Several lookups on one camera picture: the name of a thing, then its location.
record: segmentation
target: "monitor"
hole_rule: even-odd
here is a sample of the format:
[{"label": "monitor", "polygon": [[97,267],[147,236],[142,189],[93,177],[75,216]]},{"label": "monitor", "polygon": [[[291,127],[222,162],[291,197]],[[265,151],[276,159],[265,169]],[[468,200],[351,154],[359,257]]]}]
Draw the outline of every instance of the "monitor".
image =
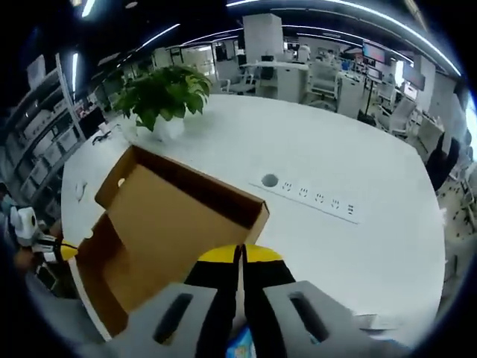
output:
[{"label": "monitor", "polygon": [[384,63],[386,60],[385,50],[372,46],[368,43],[363,43],[363,56],[372,60],[376,60],[380,63]]},{"label": "monitor", "polygon": [[382,80],[382,72],[379,71],[378,69],[374,69],[373,67],[368,67],[367,68],[367,76],[371,80]]},{"label": "monitor", "polygon": [[426,85],[426,78],[414,67],[411,67],[409,63],[404,63],[402,78],[404,78],[406,81],[409,81],[411,85],[416,89],[420,91],[424,90],[424,87]]}]

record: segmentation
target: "cardboard box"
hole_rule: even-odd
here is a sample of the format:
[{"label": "cardboard box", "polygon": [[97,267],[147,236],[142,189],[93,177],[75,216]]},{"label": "cardboard box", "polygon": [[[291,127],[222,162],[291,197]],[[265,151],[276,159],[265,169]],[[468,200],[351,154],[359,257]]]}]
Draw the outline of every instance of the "cardboard box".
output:
[{"label": "cardboard box", "polygon": [[184,281],[204,252],[254,243],[269,215],[262,199],[137,147],[119,159],[95,200],[106,213],[76,260],[111,336],[126,327],[128,313]]}]

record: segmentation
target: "ceiling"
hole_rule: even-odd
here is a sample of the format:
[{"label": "ceiling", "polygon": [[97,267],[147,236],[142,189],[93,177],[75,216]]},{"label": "ceiling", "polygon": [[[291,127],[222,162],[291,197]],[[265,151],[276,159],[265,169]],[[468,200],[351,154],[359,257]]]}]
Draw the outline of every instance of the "ceiling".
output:
[{"label": "ceiling", "polygon": [[[72,7],[69,0],[48,0],[47,7],[43,1],[14,1],[10,16],[18,20],[14,25],[11,25],[12,22],[1,25],[1,33],[8,34],[10,38],[5,46],[7,55],[1,59],[0,73],[1,85],[8,88],[8,95],[0,98],[0,107],[14,105],[21,98],[25,92],[25,79],[19,80],[22,69],[39,53],[53,55],[58,51],[77,51],[85,66],[83,76],[91,78],[98,72],[96,65],[100,59],[116,52],[121,53],[116,60],[122,59],[130,50],[175,23],[180,23],[180,27],[142,51],[181,44],[197,37],[238,28],[243,15],[269,11],[280,16],[283,24],[331,28],[365,37],[397,51],[416,51],[413,45],[405,41],[409,35],[403,36],[401,28],[366,13],[363,16],[362,11],[330,1],[262,0],[226,7],[227,0],[137,0],[137,6],[126,9],[125,5],[129,1],[95,0],[86,18],[81,17],[86,0],[82,0],[83,4],[77,7]],[[453,13],[455,10],[436,7],[436,3],[430,0],[417,2],[427,15],[426,21],[432,32],[439,35],[437,39],[429,35],[432,43],[438,45],[446,54],[452,53],[452,46],[444,40],[444,31],[440,24],[446,20],[447,13]],[[386,4],[378,0],[360,1],[359,4],[380,10],[413,28],[419,28],[423,33],[403,0],[388,1]],[[305,31],[286,29],[285,35],[293,35],[294,32]],[[449,66],[442,64],[442,61],[440,64],[449,71]]]}]

